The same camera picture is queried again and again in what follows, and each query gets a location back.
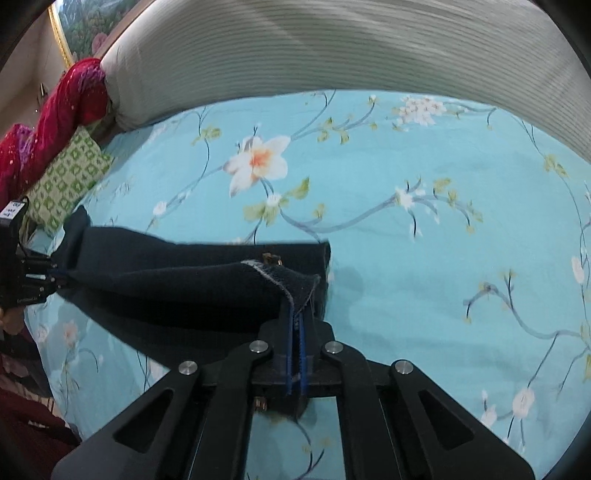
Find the wall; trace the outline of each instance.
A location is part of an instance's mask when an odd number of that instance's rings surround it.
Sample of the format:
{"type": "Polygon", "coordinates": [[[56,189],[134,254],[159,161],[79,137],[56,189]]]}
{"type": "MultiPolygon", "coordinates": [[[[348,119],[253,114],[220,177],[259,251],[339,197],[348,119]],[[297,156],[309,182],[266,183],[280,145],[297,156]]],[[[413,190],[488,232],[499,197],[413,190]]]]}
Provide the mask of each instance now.
{"type": "Polygon", "coordinates": [[[35,75],[37,82],[43,82],[51,92],[66,70],[66,64],[53,35],[49,14],[44,14],[42,19],[35,75]]]}
{"type": "Polygon", "coordinates": [[[33,127],[38,118],[37,83],[29,82],[0,111],[0,135],[4,135],[13,124],[33,127]]]}
{"type": "Polygon", "coordinates": [[[40,82],[51,92],[65,68],[49,15],[43,14],[0,72],[0,137],[15,123],[37,123],[40,82]]]}

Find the white pillow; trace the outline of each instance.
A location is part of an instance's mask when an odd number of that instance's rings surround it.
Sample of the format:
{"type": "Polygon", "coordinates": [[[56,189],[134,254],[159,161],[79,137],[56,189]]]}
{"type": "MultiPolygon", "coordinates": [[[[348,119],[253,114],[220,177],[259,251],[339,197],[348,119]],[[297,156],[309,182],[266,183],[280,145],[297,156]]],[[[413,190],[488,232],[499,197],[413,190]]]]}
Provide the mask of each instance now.
{"type": "Polygon", "coordinates": [[[528,0],[156,0],[102,66],[127,130],[240,97],[400,90],[500,106],[591,159],[591,80],[528,0]]]}

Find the red blanket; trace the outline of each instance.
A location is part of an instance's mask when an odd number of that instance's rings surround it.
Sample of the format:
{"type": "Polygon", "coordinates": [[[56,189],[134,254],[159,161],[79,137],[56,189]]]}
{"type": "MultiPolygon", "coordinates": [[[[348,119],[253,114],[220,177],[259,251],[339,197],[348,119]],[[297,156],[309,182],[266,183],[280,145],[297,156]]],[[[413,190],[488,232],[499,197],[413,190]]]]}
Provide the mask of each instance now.
{"type": "Polygon", "coordinates": [[[42,404],[0,389],[0,422],[7,440],[32,463],[41,478],[49,480],[62,458],[79,444],[63,420],[42,404]]]}
{"type": "Polygon", "coordinates": [[[16,124],[0,142],[0,209],[26,193],[76,129],[106,115],[108,96],[99,59],[84,59],[62,77],[36,128],[16,124]]]}

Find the silver bolt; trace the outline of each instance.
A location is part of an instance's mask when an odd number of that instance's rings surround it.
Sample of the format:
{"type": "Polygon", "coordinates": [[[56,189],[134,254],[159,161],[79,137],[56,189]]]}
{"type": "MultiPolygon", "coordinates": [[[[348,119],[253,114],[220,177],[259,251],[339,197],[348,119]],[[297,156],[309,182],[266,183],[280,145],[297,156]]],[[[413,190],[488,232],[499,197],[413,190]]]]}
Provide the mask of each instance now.
{"type": "Polygon", "coordinates": [[[178,366],[178,371],[183,375],[193,375],[197,371],[197,364],[193,360],[185,360],[178,366]]]}
{"type": "Polygon", "coordinates": [[[326,349],[326,351],[328,353],[332,353],[332,354],[341,353],[343,351],[343,344],[340,342],[335,342],[335,341],[327,342],[325,344],[324,348],[326,349]]]}
{"type": "Polygon", "coordinates": [[[255,340],[251,343],[252,353],[263,353],[269,348],[269,344],[264,340],[255,340]]]}
{"type": "Polygon", "coordinates": [[[394,364],[394,368],[401,375],[408,375],[414,369],[412,363],[408,360],[398,360],[398,362],[394,364]]]}

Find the light blue bedsheet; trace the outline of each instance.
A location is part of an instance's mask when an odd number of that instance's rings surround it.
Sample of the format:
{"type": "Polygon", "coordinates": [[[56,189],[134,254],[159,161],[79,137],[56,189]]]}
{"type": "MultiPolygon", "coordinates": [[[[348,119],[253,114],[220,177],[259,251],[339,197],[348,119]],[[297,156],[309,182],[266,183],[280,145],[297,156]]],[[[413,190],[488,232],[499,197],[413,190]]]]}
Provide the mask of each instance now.
{"type": "MultiPolygon", "coordinates": [[[[117,160],[82,202],[95,225],[177,242],[329,239],[336,337],[375,361],[413,361],[538,478],[586,418],[591,167],[510,113],[303,93],[194,109],[107,150],[117,160]]],[[[56,296],[27,323],[84,438],[164,374],[56,296]]],[[[343,479],[333,400],[299,425],[257,416],[246,473],[343,479]]]]}

